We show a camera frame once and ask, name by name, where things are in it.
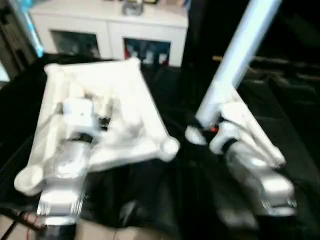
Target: white cabinet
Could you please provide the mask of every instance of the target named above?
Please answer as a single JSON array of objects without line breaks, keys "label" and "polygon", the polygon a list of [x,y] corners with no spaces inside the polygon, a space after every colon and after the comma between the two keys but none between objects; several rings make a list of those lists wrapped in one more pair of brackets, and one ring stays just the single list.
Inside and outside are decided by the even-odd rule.
[{"label": "white cabinet", "polygon": [[49,0],[30,10],[47,53],[82,54],[180,66],[188,29],[183,8],[145,5],[140,16],[124,16],[122,2]]},{"label": "white cabinet", "polygon": [[[46,14],[34,14],[32,21],[46,53],[81,53],[103,59],[112,58],[107,23],[104,21]],[[73,46],[65,50],[61,46],[63,41],[69,41],[73,43]],[[88,52],[85,53],[79,44],[92,44],[93,46],[88,46]]]}]

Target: black table surface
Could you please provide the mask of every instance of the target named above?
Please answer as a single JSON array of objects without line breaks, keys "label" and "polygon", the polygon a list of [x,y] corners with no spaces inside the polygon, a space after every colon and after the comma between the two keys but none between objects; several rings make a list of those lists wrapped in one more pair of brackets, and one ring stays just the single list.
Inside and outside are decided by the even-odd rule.
[{"label": "black table surface", "polygon": [[[46,54],[0,90],[0,207],[30,212],[37,209],[39,196],[26,197],[17,192],[14,179],[29,159],[46,85],[47,76],[43,67],[49,63],[95,61]],[[206,147],[191,145],[184,138],[188,116],[192,116],[198,108],[210,77],[203,72],[165,66],[143,66],[141,71],[164,124],[169,133],[181,142],[181,149],[170,163],[152,159],[90,173],[86,181],[87,198],[81,217],[116,228],[156,228],[182,239],[199,237],[199,231],[207,237],[229,238],[228,230],[218,220],[215,206],[211,202],[210,195],[216,192],[217,185],[208,184],[204,172],[210,175],[211,169],[204,170],[203,166],[207,165],[202,164],[206,161],[214,162],[217,157]],[[297,185],[298,221],[291,226],[303,228],[299,230],[309,232],[308,237],[311,239],[319,233],[320,225],[319,216],[315,212],[316,208],[319,211],[320,199],[314,193],[314,189],[319,190],[320,183],[319,170],[315,164],[317,150],[315,146],[306,144],[312,142],[308,136],[300,134],[304,132],[301,127],[297,127],[301,118],[291,120],[295,117],[295,111],[290,111],[293,105],[290,105],[288,99],[292,98],[284,100],[283,91],[284,88],[272,79],[256,79],[252,76],[247,77],[239,87],[241,97],[285,156],[285,170],[290,177],[315,186],[310,190]],[[316,109],[319,105],[317,102],[314,104],[313,109]],[[314,198],[318,202],[317,206],[314,205]],[[272,232],[272,229],[262,226],[259,238],[267,239],[266,233]]]}]

